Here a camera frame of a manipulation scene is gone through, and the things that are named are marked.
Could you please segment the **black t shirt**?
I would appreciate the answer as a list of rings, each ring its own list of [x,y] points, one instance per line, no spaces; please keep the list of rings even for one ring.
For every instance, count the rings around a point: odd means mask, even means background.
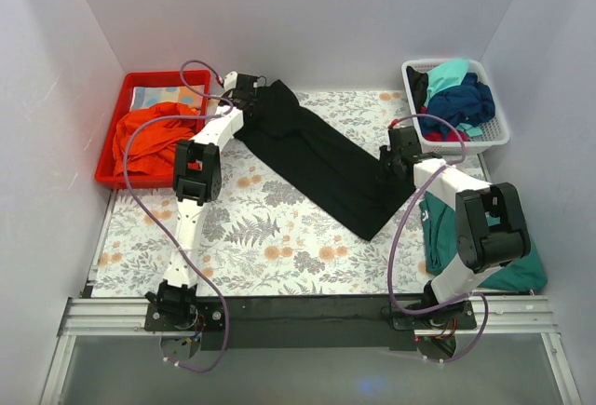
[[[281,81],[265,113],[235,134],[275,173],[358,237],[370,241],[410,198],[407,184],[378,180],[379,159],[299,104]]]

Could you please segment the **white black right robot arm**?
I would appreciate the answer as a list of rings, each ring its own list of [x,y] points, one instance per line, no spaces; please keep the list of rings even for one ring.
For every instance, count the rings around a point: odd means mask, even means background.
[[[389,145],[381,148],[388,175],[406,182],[413,199],[400,219],[390,247],[387,290],[392,308],[406,316],[420,316],[432,328],[453,320],[455,304],[468,300],[490,275],[531,252],[517,189],[508,182],[489,183],[460,171],[455,161],[424,153],[412,126],[392,125]],[[434,277],[415,308],[402,306],[393,289],[394,260],[402,231],[420,196],[431,193],[455,214],[456,254]]]

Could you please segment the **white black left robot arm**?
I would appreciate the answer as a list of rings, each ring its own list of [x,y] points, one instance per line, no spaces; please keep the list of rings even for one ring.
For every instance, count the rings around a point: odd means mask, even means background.
[[[243,112],[254,106],[260,76],[229,73],[224,95],[234,104],[221,101],[215,119],[189,140],[176,145],[173,190],[177,200],[175,250],[156,293],[147,298],[156,315],[176,330],[195,329],[203,322],[196,305],[199,275],[191,267],[192,252],[200,239],[210,209],[222,186],[221,151],[244,124]]]

